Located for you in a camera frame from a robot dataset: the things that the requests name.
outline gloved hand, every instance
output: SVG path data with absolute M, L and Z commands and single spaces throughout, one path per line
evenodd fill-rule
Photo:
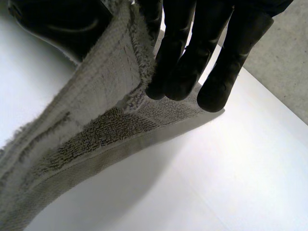
M 272 17 L 292 1 L 164 0 L 166 32 L 147 95 L 154 100 L 164 96 L 176 101 L 185 99 L 203 73 L 230 19 L 220 55 L 197 99 L 206 111 L 221 110 L 252 47 L 273 24 Z M 194 11 L 192 38 L 183 54 Z

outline concrete floor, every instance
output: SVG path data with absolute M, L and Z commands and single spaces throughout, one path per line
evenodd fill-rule
M 295 0 L 274 19 L 244 68 L 308 124 L 308 1 Z

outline white table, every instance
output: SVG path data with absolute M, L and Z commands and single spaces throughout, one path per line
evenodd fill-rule
M 0 21 L 0 51 L 3 145 L 74 67 L 9 20 Z M 307 231 L 308 126 L 246 70 L 225 109 L 82 182 L 27 230 Z

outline looped pile fabric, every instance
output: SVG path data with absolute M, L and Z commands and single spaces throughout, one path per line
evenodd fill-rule
M 200 86 L 182 102 L 145 96 L 154 57 L 144 19 L 137 4 L 105 2 L 114 15 L 107 30 L 42 114 L 0 151 L 0 230 L 23 230 L 64 192 L 205 113 L 196 104 Z

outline glove finger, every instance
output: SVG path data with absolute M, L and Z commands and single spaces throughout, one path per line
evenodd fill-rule
M 192 39 L 165 83 L 164 93 L 172 100 L 184 100 L 208 64 L 219 37 L 233 11 L 225 0 L 198 0 Z
M 156 44 L 160 25 L 162 22 L 163 2 L 162 0 L 138 0 L 141 7 L 141 13 L 145 17 L 145 21 L 152 38 L 152 45 Z
M 164 0 L 166 32 L 156 56 L 156 70 L 147 95 L 155 100 L 164 97 L 167 76 L 183 54 L 192 24 L 196 0 Z

